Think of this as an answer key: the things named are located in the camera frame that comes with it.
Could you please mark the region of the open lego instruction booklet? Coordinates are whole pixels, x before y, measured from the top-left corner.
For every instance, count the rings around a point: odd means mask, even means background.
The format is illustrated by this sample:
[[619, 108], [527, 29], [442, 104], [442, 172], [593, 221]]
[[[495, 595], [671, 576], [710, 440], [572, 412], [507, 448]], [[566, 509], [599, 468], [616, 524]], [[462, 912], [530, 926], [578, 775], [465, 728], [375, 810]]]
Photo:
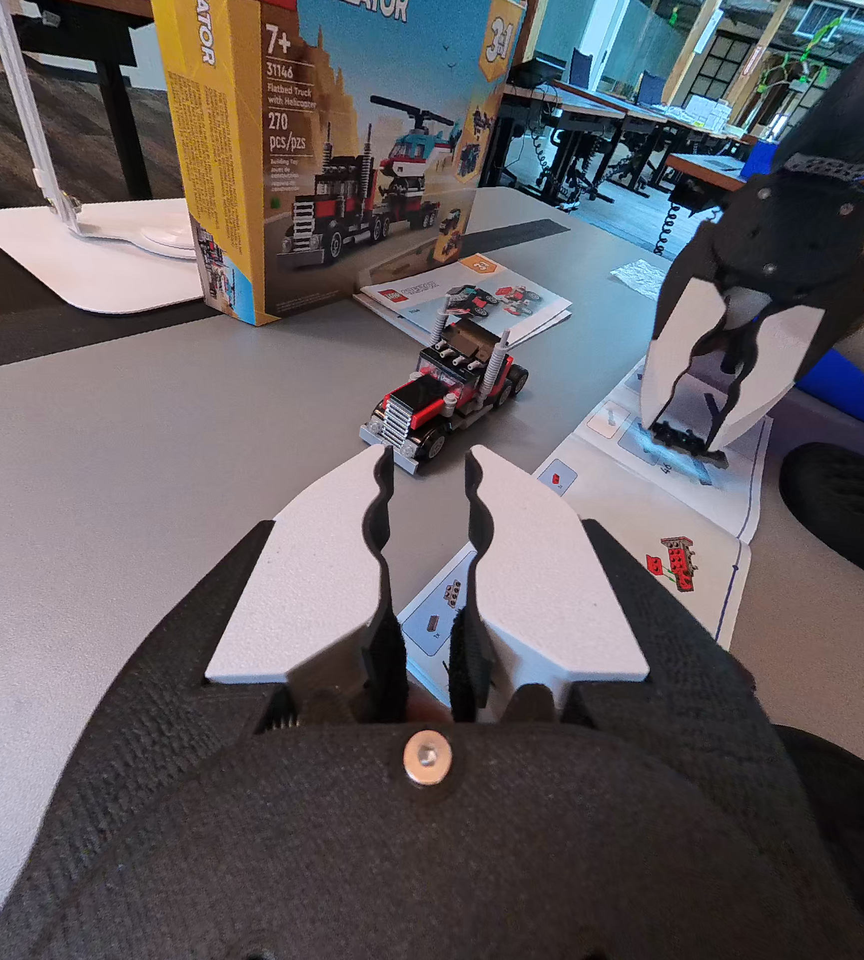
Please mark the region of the open lego instruction booklet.
[[481, 572], [525, 599], [533, 587], [569, 598], [578, 561], [565, 514], [599, 522], [730, 650], [758, 528], [773, 420], [727, 445], [724, 466], [661, 445], [640, 414], [644, 363], [550, 454], [534, 479], [494, 482], [495, 540]]

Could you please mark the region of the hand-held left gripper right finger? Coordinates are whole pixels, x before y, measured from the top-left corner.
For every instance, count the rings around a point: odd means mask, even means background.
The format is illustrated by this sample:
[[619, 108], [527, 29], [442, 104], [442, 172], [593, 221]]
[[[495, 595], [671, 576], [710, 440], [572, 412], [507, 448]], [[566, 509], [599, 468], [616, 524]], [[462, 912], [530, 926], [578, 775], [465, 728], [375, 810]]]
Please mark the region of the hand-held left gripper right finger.
[[473, 558], [450, 637], [456, 721], [497, 717], [539, 686], [554, 710], [584, 682], [642, 682], [650, 668], [578, 515], [485, 446], [465, 457]]

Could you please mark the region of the closed lego instruction booklet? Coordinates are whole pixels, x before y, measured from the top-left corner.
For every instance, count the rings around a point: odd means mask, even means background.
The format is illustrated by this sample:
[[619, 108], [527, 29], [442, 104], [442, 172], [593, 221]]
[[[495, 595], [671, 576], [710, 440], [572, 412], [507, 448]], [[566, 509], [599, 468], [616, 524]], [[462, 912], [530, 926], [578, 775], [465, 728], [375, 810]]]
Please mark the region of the closed lego instruction booklet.
[[572, 307], [565, 297], [478, 254], [366, 285], [354, 298], [423, 345], [440, 313], [448, 323], [470, 318], [494, 335], [510, 330], [509, 343], [516, 346], [568, 319]]

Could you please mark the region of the white lamp base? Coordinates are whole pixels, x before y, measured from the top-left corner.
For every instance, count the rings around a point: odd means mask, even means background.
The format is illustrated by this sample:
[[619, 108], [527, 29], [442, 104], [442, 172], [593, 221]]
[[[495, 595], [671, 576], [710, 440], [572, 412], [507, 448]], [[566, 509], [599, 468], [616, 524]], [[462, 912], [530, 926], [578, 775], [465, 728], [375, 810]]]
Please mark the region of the white lamp base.
[[184, 198], [81, 204], [59, 185], [11, 15], [0, 60], [45, 206], [0, 209], [0, 250], [69, 306], [129, 315], [203, 297], [230, 315], [250, 289], [192, 219]]

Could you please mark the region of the wooden office desk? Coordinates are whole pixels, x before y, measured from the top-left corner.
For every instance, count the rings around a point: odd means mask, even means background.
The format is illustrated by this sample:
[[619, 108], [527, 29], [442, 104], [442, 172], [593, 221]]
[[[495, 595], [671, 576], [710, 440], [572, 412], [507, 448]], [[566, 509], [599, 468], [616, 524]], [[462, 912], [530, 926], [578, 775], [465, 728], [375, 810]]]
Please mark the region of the wooden office desk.
[[692, 216], [720, 210], [734, 192], [746, 184], [744, 162], [724, 155], [673, 153], [668, 170], [678, 174], [669, 197], [669, 207], [654, 246], [663, 256], [680, 214]]

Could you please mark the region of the dark lego plate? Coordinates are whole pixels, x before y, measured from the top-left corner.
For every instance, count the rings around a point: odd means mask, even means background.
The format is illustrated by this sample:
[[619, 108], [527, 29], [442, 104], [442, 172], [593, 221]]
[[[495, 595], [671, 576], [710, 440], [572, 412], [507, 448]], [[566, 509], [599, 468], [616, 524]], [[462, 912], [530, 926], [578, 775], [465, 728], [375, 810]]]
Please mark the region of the dark lego plate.
[[727, 464], [725, 451], [709, 450], [705, 440], [690, 429], [682, 431], [668, 422], [659, 422], [650, 428], [650, 432], [654, 441], [668, 450], [678, 451], [696, 460]]

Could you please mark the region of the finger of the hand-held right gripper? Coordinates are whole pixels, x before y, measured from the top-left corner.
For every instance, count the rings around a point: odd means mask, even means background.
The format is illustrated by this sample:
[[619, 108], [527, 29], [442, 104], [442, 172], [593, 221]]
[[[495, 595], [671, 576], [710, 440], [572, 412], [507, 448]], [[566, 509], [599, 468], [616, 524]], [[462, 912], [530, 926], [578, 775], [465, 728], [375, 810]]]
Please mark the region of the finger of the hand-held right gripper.
[[725, 406], [713, 415], [709, 451], [740, 438], [791, 390], [824, 314], [822, 307], [776, 304], [764, 293], [726, 294], [725, 330], [738, 367]]
[[674, 398], [678, 380], [694, 357], [723, 350], [727, 305], [714, 285], [687, 285], [664, 327], [651, 342], [640, 392], [643, 427], [654, 428]]

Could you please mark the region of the lego set box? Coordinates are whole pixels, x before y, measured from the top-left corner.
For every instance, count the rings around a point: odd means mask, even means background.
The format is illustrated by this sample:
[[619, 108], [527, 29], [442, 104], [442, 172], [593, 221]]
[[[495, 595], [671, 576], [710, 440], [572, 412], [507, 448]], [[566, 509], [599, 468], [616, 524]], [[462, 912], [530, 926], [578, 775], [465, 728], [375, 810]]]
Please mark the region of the lego set box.
[[259, 327], [462, 257], [526, 2], [151, 8], [208, 306]]

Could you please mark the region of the red black lego vehicle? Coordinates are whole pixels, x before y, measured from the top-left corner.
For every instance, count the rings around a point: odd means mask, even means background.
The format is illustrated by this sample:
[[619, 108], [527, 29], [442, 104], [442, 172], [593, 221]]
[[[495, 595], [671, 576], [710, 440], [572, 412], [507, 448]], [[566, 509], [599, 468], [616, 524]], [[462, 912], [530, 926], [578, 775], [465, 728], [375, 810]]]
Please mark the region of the red black lego vehicle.
[[374, 406], [359, 435], [390, 449], [396, 464], [416, 474], [449, 437], [516, 397], [528, 377], [510, 354], [510, 329], [496, 335], [441, 310], [408, 381]]

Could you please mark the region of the black tape strip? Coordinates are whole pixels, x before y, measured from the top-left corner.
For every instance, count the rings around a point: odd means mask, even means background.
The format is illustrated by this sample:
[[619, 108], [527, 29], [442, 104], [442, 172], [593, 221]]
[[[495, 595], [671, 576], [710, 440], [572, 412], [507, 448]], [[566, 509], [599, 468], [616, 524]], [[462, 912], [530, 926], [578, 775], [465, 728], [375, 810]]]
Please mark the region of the black tape strip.
[[[217, 317], [201, 299], [133, 315], [106, 316], [68, 306], [0, 252], [0, 367]], [[246, 331], [279, 366], [307, 375], [403, 364], [411, 343], [402, 332], [354, 302], [291, 318], [278, 330]]]

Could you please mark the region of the clear plastic bag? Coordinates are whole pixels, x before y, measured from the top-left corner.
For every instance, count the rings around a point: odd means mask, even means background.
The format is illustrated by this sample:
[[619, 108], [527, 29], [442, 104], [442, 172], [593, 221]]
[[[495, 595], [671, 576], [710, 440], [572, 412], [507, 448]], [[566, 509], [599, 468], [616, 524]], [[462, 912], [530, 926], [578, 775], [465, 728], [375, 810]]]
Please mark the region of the clear plastic bag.
[[653, 302], [657, 302], [666, 279], [664, 270], [659, 270], [644, 259], [622, 265], [612, 270], [610, 275], [632, 291]]

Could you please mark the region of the long dark office desk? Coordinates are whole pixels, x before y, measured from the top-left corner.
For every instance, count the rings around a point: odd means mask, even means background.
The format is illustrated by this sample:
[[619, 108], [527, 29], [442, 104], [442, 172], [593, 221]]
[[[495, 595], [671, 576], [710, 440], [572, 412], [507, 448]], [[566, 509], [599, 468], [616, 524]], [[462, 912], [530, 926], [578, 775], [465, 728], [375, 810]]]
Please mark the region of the long dark office desk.
[[[666, 125], [661, 113], [634, 104], [507, 82], [482, 186], [511, 186], [560, 210], [576, 209], [584, 196], [613, 203], [603, 186], [619, 145], [642, 136], [652, 148]], [[533, 144], [539, 165], [533, 181], [509, 169], [510, 145], [518, 139]]]

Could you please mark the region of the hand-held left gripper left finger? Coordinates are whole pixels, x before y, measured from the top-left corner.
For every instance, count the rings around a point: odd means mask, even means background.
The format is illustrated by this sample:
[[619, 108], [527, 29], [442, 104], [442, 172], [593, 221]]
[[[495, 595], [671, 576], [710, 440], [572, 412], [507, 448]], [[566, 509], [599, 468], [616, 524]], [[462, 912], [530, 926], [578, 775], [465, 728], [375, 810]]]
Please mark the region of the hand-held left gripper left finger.
[[370, 446], [273, 519], [207, 666], [210, 683], [282, 685], [302, 710], [333, 691], [372, 721], [400, 721], [406, 650], [383, 548], [395, 463]]

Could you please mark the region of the green potted plant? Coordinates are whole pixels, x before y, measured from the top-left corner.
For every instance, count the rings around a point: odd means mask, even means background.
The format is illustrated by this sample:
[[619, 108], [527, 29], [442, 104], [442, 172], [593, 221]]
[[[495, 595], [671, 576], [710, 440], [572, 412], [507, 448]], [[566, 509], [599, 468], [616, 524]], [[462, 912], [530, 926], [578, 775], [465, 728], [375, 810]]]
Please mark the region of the green potted plant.
[[810, 16], [807, 14], [795, 30], [796, 35], [807, 40], [805, 46], [801, 50], [777, 54], [776, 62], [763, 69], [757, 92], [765, 95], [783, 88], [787, 92], [804, 94], [817, 81], [826, 78], [829, 68], [825, 62], [827, 54], [822, 53], [822, 48], [831, 44], [847, 14], [847, 7], [822, 7], [813, 17], [811, 27], [805, 23]]

